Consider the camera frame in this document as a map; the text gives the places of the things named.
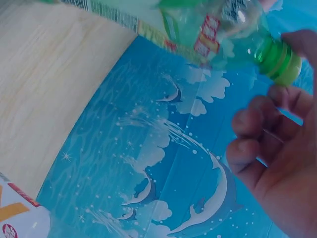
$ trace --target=plastic bottle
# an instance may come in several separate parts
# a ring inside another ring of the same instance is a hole
[[[0,173],[0,238],[88,238],[54,218]]]
[[[42,0],[76,5],[134,30],[193,64],[231,69],[248,63],[290,85],[302,60],[274,39],[258,0]]]

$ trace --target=finger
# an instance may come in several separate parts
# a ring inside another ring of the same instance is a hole
[[[272,86],[267,94],[274,104],[305,119],[314,105],[313,96],[297,87]]]
[[[313,68],[317,68],[317,34],[312,30],[284,33],[282,38],[300,56],[306,57]]]
[[[269,167],[276,158],[276,155],[284,146],[283,141],[274,134],[263,131],[262,136],[259,138],[259,155],[258,157]]]
[[[236,113],[231,125],[238,137],[258,138],[262,133],[262,114],[257,109],[244,109]]]
[[[253,192],[266,166],[257,160],[259,143],[256,140],[236,139],[226,151],[227,160],[232,172]]]
[[[290,118],[283,115],[275,106],[273,100],[269,97],[255,97],[249,104],[249,108],[259,110],[263,116],[263,129],[278,137],[281,141],[292,139],[300,126]]]

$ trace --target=blue background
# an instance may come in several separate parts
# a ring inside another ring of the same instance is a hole
[[[272,33],[317,29],[312,6],[314,0],[278,1],[267,16]],[[37,200],[91,238],[166,238],[190,219],[190,206],[203,205],[222,179],[207,151],[226,164],[234,113],[264,95],[270,81],[255,68],[210,72],[186,63],[138,37],[83,111]],[[312,93],[312,75],[304,62],[296,86]],[[181,102],[157,102],[176,85]],[[122,204],[149,182],[155,194],[137,204],[136,220],[118,220],[135,208]],[[287,237],[241,182],[228,187],[233,190],[243,208],[210,224],[208,232],[197,225],[196,236]]]

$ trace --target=wooden surface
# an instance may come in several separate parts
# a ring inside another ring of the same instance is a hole
[[[61,4],[0,0],[0,172],[35,197],[135,35]]]

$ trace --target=dolphin illustration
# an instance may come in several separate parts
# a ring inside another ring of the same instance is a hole
[[[172,95],[166,95],[164,98],[157,100],[158,103],[181,103],[182,91],[176,83],[171,81],[176,89],[176,92]]]
[[[147,172],[143,171],[143,174],[144,177],[148,180],[148,184],[146,185],[144,190],[138,193],[138,196],[133,196],[130,201],[121,204],[121,206],[140,207],[149,204],[154,200],[157,200],[155,183],[147,174]]]
[[[137,210],[132,208],[129,213],[123,214],[120,218],[117,218],[117,221],[134,221],[136,220]]]
[[[233,174],[222,162],[210,154],[213,168],[220,169],[221,180],[213,196],[205,202],[205,208],[201,213],[195,212],[194,205],[189,209],[190,219],[172,230],[168,236],[178,238],[194,238],[217,227],[231,213],[236,212],[242,206],[236,204],[236,185]]]
[[[199,202],[194,205],[194,210],[196,213],[202,213],[205,209],[205,198],[203,197]]]

